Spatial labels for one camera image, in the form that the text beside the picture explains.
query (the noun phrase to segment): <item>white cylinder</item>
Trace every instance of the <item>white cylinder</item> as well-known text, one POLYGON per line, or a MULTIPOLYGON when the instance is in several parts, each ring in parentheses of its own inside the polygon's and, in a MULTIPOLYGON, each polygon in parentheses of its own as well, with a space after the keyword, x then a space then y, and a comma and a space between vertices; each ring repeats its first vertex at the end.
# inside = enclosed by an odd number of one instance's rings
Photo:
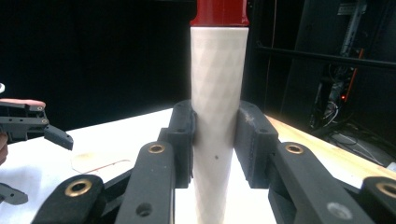
POLYGON ((193 182, 198 223, 222 223, 248 28, 191 27, 191 101, 197 113, 193 182))

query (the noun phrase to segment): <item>red cap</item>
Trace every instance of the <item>red cap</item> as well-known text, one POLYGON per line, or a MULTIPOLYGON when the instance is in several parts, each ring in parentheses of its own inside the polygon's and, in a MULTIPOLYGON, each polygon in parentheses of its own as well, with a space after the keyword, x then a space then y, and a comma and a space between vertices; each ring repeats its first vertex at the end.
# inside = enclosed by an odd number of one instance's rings
POLYGON ((248 26, 247 0, 197 0, 192 26, 248 26))

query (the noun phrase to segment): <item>dark background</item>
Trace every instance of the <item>dark background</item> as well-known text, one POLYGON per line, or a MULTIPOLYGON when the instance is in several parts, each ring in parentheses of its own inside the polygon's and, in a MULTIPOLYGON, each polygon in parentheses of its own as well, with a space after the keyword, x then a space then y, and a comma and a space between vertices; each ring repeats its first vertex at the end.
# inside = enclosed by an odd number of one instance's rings
MULTIPOLYGON (((343 2, 350 1, 248 1, 242 99, 309 131, 328 65, 262 54, 257 42, 336 55, 348 22, 337 16, 343 2)), ((396 62, 394 4, 368 3, 355 47, 366 49, 366 59, 396 62)), ((64 130, 169 108, 190 98, 195 10, 193 0, 2 0, 0 81, 7 90, 1 97, 45 101, 51 124, 64 130)), ((394 70, 361 69, 344 112, 393 144, 395 77, 394 70)))

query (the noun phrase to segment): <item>textured white tube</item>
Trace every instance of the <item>textured white tube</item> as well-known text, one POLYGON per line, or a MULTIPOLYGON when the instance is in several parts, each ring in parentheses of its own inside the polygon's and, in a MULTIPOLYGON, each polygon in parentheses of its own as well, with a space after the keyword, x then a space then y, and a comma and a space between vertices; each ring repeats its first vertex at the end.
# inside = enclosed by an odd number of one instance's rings
POLYGON ((198 223, 222 223, 248 28, 191 27, 191 100, 197 113, 193 178, 198 223))

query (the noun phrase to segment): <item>white table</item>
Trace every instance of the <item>white table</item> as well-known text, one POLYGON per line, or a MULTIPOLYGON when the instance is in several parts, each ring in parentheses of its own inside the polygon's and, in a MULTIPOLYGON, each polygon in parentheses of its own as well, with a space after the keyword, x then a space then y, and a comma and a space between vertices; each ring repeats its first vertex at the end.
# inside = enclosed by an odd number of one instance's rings
MULTIPOLYGON (((123 154, 130 161, 119 162, 97 175, 108 181, 134 166, 139 149, 156 141, 160 129, 167 127, 172 109, 95 125, 68 132, 75 141, 73 151, 37 138, 9 146, 6 163, 0 166, 0 183, 29 196, 22 205, 0 203, 0 223, 30 223, 40 205, 64 180, 79 175, 70 160, 85 152, 123 154)), ((268 190, 250 189, 236 156, 227 198, 225 223, 276 223, 268 202, 268 190)), ((176 223, 195 223, 194 189, 176 190, 176 223)))

